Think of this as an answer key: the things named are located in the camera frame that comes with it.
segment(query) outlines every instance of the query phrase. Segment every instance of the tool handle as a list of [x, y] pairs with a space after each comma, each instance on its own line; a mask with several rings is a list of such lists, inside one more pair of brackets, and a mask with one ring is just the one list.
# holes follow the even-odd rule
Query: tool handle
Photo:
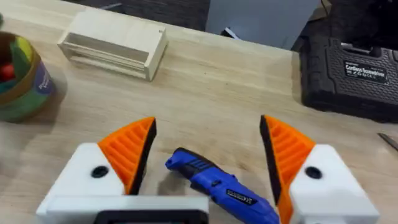
[[209, 196], [219, 206], [246, 224], [279, 224], [269, 202], [240, 184], [213, 162], [184, 148], [178, 148], [166, 167], [179, 171], [191, 187]]

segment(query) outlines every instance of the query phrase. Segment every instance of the white plastic base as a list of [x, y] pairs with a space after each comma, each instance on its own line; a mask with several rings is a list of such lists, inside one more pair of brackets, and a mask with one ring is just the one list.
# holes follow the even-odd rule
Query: white plastic base
[[[109, 168], [102, 178], [91, 172]], [[78, 147], [38, 207], [45, 224], [93, 223], [103, 210], [200, 210], [208, 213], [207, 197], [127, 196], [124, 186], [95, 143]]]
[[[316, 167], [322, 177], [309, 177], [308, 167]], [[329, 145], [312, 149], [289, 195], [294, 208], [290, 224], [375, 224], [379, 218], [366, 192]]]

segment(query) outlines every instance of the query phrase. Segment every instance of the gray wall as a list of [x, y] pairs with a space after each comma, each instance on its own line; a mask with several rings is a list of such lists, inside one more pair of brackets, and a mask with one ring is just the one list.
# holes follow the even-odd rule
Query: gray wall
[[319, 0], [211, 0], [206, 31], [291, 49]]

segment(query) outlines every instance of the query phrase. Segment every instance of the metal object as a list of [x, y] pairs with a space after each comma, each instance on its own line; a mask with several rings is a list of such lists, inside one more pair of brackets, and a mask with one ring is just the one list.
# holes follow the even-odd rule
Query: metal object
[[383, 133], [378, 133], [377, 135], [380, 136], [385, 142], [387, 142], [391, 147], [393, 147], [396, 151], [398, 151], [398, 143], [390, 138], [390, 136], [383, 134]]

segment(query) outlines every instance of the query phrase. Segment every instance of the red object in cup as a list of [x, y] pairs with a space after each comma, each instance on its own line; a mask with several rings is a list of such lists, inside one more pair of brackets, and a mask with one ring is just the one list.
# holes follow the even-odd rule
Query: red object in cup
[[12, 64], [4, 65], [0, 68], [0, 81], [6, 82], [15, 78], [14, 67]]

